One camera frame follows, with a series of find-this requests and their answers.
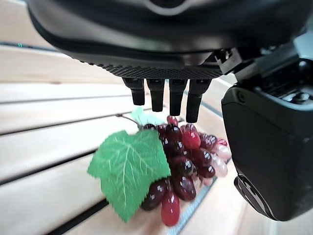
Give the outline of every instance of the screw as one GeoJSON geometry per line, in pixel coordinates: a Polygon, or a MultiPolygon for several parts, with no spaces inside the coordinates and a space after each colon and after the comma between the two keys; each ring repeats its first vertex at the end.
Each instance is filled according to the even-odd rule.
{"type": "Polygon", "coordinates": [[[242,92],[238,92],[237,93],[237,97],[239,99],[240,102],[245,103],[246,102],[246,96],[245,94],[243,94],[242,92]]]}

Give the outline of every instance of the green leaf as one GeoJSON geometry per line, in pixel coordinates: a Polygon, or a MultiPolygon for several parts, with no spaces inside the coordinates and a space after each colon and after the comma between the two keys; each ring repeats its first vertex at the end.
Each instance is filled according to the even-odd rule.
{"type": "Polygon", "coordinates": [[[95,152],[88,173],[101,180],[101,190],[127,222],[146,197],[152,182],[171,175],[158,132],[110,135],[95,152]]]}
{"type": "Polygon", "coordinates": [[[132,111],[131,116],[133,117],[133,119],[136,120],[136,122],[138,122],[142,126],[148,123],[153,125],[160,125],[164,123],[162,119],[159,119],[152,114],[147,114],[143,112],[143,109],[141,107],[138,107],[137,109],[132,111]]]}

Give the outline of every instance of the robotic hand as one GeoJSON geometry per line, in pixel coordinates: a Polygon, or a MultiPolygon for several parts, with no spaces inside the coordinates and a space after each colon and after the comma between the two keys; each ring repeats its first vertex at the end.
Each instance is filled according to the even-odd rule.
{"type": "Polygon", "coordinates": [[[234,73],[222,100],[239,193],[290,220],[313,207],[312,0],[28,0],[38,32],[61,52],[123,78],[143,105],[196,122],[211,79],[234,73]]]}

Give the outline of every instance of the artificial grapes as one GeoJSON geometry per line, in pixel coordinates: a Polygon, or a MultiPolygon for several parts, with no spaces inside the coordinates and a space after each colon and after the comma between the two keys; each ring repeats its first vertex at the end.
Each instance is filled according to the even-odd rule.
{"type": "Polygon", "coordinates": [[[179,199],[192,201],[196,197],[193,180],[199,178],[208,186],[214,176],[226,176],[225,162],[231,158],[231,152],[226,140],[201,133],[194,124],[178,127],[179,122],[173,116],[168,116],[167,122],[158,126],[146,124],[143,127],[158,131],[172,176],[150,185],[141,208],[150,211],[161,204],[162,221],[170,227],[179,221],[179,199]]]}

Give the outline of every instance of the dark red grape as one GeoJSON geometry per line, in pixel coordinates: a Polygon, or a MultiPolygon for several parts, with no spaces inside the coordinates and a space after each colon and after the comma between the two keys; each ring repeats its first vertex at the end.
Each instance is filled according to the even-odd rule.
{"type": "Polygon", "coordinates": [[[174,124],[169,124],[166,127],[166,134],[168,138],[172,141],[181,141],[181,131],[180,128],[174,124]]]}
{"type": "Polygon", "coordinates": [[[182,155],[184,153],[184,145],[181,141],[172,141],[171,142],[171,154],[175,155],[182,155]]]}
{"type": "Polygon", "coordinates": [[[175,126],[178,126],[178,120],[176,117],[169,115],[167,116],[166,120],[168,124],[174,124],[175,126]]]}
{"type": "Polygon", "coordinates": [[[186,149],[198,149],[201,143],[198,133],[194,131],[185,131],[182,142],[186,149]]]}
{"type": "Polygon", "coordinates": [[[201,137],[201,148],[205,148],[210,151],[217,144],[216,136],[204,134],[201,137]]]}
{"type": "Polygon", "coordinates": [[[170,154],[171,153],[171,143],[168,140],[167,137],[160,137],[160,140],[162,142],[163,145],[163,150],[165,154],[170,154]]]}
{"type": "Polygon", "coordinates": [[[162,200],[161,218],[168,226],[174,226],[179,221],[180,203],[178,196],[173,191],[168,191],[162,200]]]}
{"type": "Polygon", "coordinates": [[[157,131],[159,132],[159,134],[161,136],[165,135],[165,133],[166,133],[166,126],[167,126],[167,124],[161,124],[161,125],[156,126],[156,129],[157,129],[157,131]]]}
{"type": "Polygon", "coordinates": [[[141,208],[145,211],[151,211],[156,208],[164,198],[167,192],[165,180],[159,180],[150,185],[147,197],[141,204],[141,208]]]}
{"type": "Polygon", "coordinates": [[[195,199],[197,192],[191,177],[172,176],[174,192],[184,201],[195,199]]]}
{"type": "Polygon", "coordinates": [[[215,175],[215,169],[213,166],[202,166],[198,169],[198,174],[204,178],[212,178],[215,175]]]}
{"type": "Polygon", "coordinates": [[[197,131],[195,125],[194,125],[194,124],[190,124],[190,123],[186,125],[185,131],[194,131],[194,132],[197,132],[197,133],[198,133],[198,131],[197,131]]]}
{"type": "Polygon", "coordinates": [[[195,164],[199,167],[208,166],[212,163],[211,154],[204,148],[193,149],[191,155],[195,164]]]}
{"type": "Polygon", "coordinates": [[[221,144],[221,145],[224,145],[224,146],[227,146],[227,142],[226,140],[222,139],[222,138],[218,138],[217,139],[217,144],[221,144]]]}
{"type": "Polygon", "coordinates": [[[192,161],[184,156],[172,158],[169,162],[170,169],[175,175],[191,176],[194,172],[192,161]]]}
{"type": "Polygon", "coordinates": [[[143,130],[156,130],[156,126],[154,126],[153,124],[146,124],[142,127],[143,130]]]}

